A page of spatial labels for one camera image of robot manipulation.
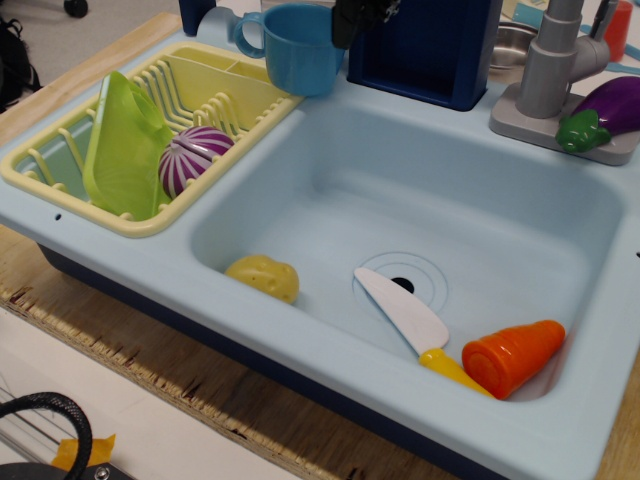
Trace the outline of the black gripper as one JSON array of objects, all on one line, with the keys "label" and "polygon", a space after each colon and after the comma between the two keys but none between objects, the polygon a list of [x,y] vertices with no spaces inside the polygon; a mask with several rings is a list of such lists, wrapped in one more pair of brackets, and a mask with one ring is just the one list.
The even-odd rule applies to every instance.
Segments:
[{"label": "black gripper", "polygon": [[400,0],[337,0],[332,8],[333,45],[350,49],[371,22],[387,22],[398,13],[400,4]]}]

